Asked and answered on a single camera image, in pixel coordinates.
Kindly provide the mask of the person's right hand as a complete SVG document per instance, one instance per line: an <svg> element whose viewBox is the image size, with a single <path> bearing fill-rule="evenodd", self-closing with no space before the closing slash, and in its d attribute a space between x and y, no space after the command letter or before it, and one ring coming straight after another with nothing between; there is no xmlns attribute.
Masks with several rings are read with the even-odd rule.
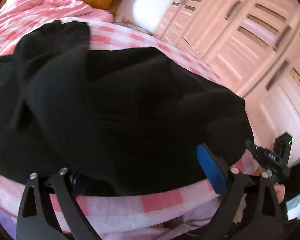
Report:
<svg viewBox="0 0 300 240"><path fill-rule="evenodd" d="M274 190L279 203L282 203L285 198L285 186L283 184L274 184Z"/></svg>

